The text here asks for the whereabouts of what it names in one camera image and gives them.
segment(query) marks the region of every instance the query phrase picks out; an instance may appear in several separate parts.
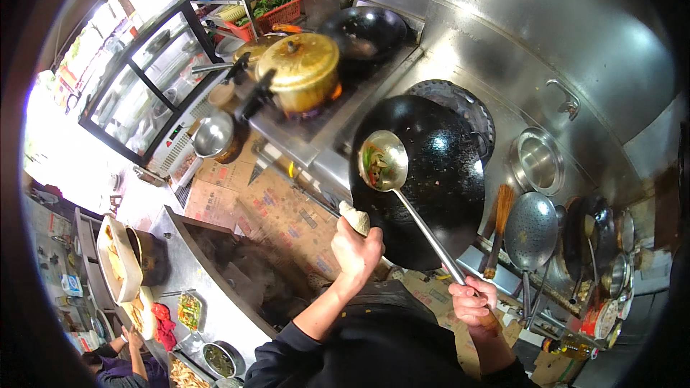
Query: black wok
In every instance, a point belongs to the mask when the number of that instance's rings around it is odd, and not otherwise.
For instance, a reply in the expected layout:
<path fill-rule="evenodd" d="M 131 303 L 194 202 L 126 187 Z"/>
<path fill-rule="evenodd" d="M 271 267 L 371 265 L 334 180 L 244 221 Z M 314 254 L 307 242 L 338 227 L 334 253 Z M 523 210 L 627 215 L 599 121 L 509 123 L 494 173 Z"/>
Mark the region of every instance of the black wok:
<path fill-rule="evenodd" d="M 273 30 L 298 33 L 299 26 L 274 24 Z M 377 61 L 390 56 L 407 35 L 407 26 L 393 11 L 377 6 L 354 6 L 330 15 L 316 30 L 338 44 L 345 60 Z"/>
<path fill-rule="evenodd" d="M 355 134 L 349 171 L 355 208 L 369 214 L 371 226 L 383 229 L 391 262 L 419 271 L 439 268 L 440 259 L 395 194 L 375 191 L 359 176 L 359 148 L 380 129 L 401 139 L 409 158 L 401 191 L 454 258 L 474 241 L 484 211 L 476 143 L 452 110 L 414 95 L 381 101 Z"/>
<path fill-rule="evenodd" d="M 600 195 L 574 199 L 568 208 L 568 217 L 563 229 L 563 259 L 568 274 L 574 281 L 579 279 L 580 274 L 582 280 L 594 279 L 591 252 L 584 233 L 585 215 L 594 218 L 590 240 L 599 275 L 608 270 L 608 264 L 617 252 L 613 211 L 606 199 Z"/>

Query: frying pan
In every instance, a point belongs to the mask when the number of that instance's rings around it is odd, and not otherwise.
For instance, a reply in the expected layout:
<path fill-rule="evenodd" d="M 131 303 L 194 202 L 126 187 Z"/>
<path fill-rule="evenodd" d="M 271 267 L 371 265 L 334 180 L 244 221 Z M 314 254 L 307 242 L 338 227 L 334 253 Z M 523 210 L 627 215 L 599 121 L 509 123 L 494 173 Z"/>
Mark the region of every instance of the frying pan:
<path fill-rule="evenodd" d="M 359 176 L 359 148 L 380 129 L 396 134 L 405 146 L 410 164 L 401 192 L 453 258 L 475 239 L 484 211 L 477 145 L 455 112 L 414 95 L 379 102 L 355 133 L 349 167 L 355 208 L 369 214 L 371 226 L 383 229 L 391 262 L 418 271 L 439 268 L 440 259 L 398 198 L 369 188 Z"/>
<path fill-rule="evenodd" d="M 299 33 L 299 26 L 275 24 L 275 31 Z M 378 6 L 354 6 L 331 14 L 316 30 L 331 37 L 345 60 L 378 61 L 390 56 L 407 35 L 407 26 L 393 11 Z"/>

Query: oil bottle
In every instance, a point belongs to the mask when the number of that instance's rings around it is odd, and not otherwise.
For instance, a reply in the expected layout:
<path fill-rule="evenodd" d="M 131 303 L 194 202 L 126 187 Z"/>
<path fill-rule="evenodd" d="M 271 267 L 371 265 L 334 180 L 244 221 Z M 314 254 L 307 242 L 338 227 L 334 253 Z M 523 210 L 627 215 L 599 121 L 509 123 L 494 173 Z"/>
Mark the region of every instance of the oil bottle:
<path fill-rule="evenodd" d="M 542 341 L 542 350 L 554 355 L 563 355 L 576 361 L 596 359 L 599 349 L 576 341 L 574 338 L 566 338 L 562 341 L 546 338 Z"/>

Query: hand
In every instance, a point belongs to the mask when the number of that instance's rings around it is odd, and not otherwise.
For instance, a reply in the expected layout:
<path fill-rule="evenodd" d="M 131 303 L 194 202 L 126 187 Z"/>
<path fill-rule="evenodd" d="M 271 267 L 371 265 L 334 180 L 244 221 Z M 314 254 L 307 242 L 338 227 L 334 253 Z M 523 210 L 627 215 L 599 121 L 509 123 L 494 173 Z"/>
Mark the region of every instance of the hand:
<path fill-rule="evenodd" d="M 366 238 L 362 237 L 344 217 L 338 219 L 336 226 L 338 232 L 331 248 L 340 263 L 341 275 L 363 285 L 384 254 L 383 231 L 374 227 Z"/>
<path fill-rule="evenodd" d="M 489 313 L 484 306 L 488 304 L 495 309 L 498 303 L 496 286 L 472 276 L 467 276 L 466 281 L 467 286 L 453 283 L 448 287 L 448 292 L 453 296 L 453 309 L 462 322 L 470 327 L 480 327 L 482 324 L 478 316 L 486 316 Z M 474 296 L 476 291 L 479 292 L 478 297 Z"/>
<path fill-rule="evenodd" d="M 137 332 L 137 329 L 134 328 L 134 325 L 132 325 L 132 327 L 129 329 L 129 331 L 124 329 L 124 327 L 122 327 L 122 328 L 123 328 L 122 333 L 127 338 L 127 341 L 130 344 L 130 348 L 134 348 L 137 351 L 139 349 L 141 349 L 143 346 L 143 340 L 141 337 L 139 337 L 139 333 Z"/>

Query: bamboo brush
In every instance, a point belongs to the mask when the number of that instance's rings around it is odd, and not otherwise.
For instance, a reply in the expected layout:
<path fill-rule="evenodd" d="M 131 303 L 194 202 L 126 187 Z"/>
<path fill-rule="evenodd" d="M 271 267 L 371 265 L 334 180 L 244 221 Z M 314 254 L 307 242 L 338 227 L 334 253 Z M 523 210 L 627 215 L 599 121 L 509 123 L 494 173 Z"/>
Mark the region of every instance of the bamboo brush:
<path fill-rule="evenodd" d="M 503 244 L 503 233 L 506 230 L 506 222 L 508 222 L 508 214 L 513 207 L 513 200 L 515 193 L 508 185 L 500 185 L 498 188 L 498 196 L 496 201 L 496 234 L 493 236 L 493 247 L 491 247 L 491 254 L 488 256 L 487 268 L 484 269 L 484 278 L 493 279 L 496 275 L 496 263 L 498 263 L 498 254 Z"/>

